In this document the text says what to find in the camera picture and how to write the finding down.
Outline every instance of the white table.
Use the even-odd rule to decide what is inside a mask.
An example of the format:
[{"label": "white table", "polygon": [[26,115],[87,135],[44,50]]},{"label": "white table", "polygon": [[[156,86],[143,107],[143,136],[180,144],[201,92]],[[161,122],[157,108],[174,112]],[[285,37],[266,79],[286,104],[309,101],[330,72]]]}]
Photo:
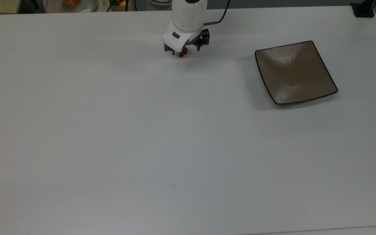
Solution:
[{"label": "white table", "polygon": [[[0,15],[0,235],[376,226],[376,18],[231,9],[176,58],[170,16]],[[339,92],[276,106],[254,52],[306,40]]]},{"label": "white table", "polygon": [[347,229],[330,229],[304,232],[285,232],[282,235],[376,235],[376,227],[359,227]]}]

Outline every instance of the square plate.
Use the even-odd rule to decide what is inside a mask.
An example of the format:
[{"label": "square plate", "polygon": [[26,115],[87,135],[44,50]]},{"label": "square plate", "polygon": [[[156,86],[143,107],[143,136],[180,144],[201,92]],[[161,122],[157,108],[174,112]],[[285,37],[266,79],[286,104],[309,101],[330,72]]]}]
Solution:
[{"label": "square plate", "polygon": [[315,100],[338,91],[313,41],[258,50],[255,57],[276,104]]}]

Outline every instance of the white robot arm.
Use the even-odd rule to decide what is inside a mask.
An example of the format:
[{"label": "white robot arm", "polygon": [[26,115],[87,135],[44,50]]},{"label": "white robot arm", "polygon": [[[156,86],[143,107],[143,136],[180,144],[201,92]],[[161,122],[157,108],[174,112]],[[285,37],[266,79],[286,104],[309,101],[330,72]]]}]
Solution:
[{"label": "white robot arm", "polygon": [[163,34],[166,52],[184,56],[186,46],[194,44],[197,50],[209,43],[208,30],[203,30],[208,0],[172,0],[172,19]]}]

